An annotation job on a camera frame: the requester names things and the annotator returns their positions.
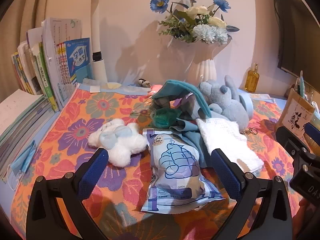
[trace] cream rose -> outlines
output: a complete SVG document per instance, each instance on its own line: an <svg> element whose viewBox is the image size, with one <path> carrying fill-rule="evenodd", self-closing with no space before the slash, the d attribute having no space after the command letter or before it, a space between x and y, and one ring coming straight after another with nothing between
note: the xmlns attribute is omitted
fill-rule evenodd
<svg viewBox="0 0 320 240"><path fill-rule="evenodd" d="M205 6L192 6L186 10L188 16L195 19L198 14L208 15L209 11Z"/></svg>
<svg viewBox="0 0 320 240"><path fill-rule="evenodd" d="M213 26L218 26L218 27L221 27L224 29L227 27L227 24L217 17L210 17L208 19L208 24L213 25Z"/></svg>

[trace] glass bottle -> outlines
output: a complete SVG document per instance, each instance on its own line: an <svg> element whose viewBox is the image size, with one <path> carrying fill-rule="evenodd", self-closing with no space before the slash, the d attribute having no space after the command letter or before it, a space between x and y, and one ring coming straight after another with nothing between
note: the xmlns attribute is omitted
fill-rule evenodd
<svg viewBox="0 0 320 240"><path fill-rule="evenodd" d="M257 84L259 81L259 74L258 74L258 64L254 64L254 70L249 70L248 76L247 76L247 81L245 82L244 85L244 90L254 93L257 88Z"/></svg>

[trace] white lamp pole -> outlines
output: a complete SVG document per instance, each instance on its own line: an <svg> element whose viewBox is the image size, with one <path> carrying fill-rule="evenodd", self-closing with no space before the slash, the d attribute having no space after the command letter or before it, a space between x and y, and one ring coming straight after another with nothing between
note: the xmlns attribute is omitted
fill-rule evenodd
<svg viewBox="0 0 320 240"><path fill-rule="evenodd" d="M104 65L100 48L99 24L99 0L91 0L92 73L95 80L107 83L106 67Z"/></svg>

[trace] white cloth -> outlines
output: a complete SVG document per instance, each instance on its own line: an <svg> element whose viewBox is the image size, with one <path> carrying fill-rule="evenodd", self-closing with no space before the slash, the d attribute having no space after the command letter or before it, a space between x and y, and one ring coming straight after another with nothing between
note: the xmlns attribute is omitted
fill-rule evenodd
<svg viewBox="0 0 320 240"><path fill-rule="evenodd" d="M209 154L220 148L231 162L238 164L243 172L261 170L263 161L248 148L247 138L239 133L236 122L221 118L196 121Z"/></svg>

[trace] pink object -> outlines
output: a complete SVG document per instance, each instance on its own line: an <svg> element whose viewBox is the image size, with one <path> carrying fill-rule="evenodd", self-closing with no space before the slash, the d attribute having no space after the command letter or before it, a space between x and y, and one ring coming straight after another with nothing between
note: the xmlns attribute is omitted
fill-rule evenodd
<svg viewBox="0 0 320 240"><path fill-rule="evenodd" d="M149 96L154 95L162 88L162 85L153 85L151 86L151 91L148 93Z"/></svg>

